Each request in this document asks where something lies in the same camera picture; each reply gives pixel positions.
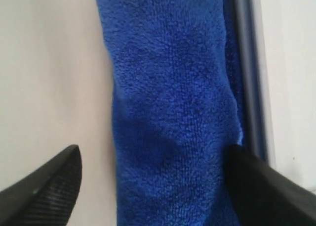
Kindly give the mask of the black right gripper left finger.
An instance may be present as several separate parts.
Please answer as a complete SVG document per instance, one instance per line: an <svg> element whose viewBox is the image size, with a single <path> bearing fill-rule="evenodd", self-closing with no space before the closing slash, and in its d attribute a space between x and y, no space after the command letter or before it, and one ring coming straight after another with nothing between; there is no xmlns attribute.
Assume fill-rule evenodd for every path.
<svg viewBox="0 0 316 226"><path fill-rule="evenodd" d="M81 153L70 145L0 193L2 226L65 226L81 186Z"/></svg>

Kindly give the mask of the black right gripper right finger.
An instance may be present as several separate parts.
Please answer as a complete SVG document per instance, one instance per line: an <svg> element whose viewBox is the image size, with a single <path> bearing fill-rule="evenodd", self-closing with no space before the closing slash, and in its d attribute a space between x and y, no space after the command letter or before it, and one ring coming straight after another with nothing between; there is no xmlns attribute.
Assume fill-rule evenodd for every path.
<svg viewBox="0 0 316 226"><path fill-rule="evenodd" d="M242 226L314 226L316 196L239 145L227 148L225 183Z"/></svg>

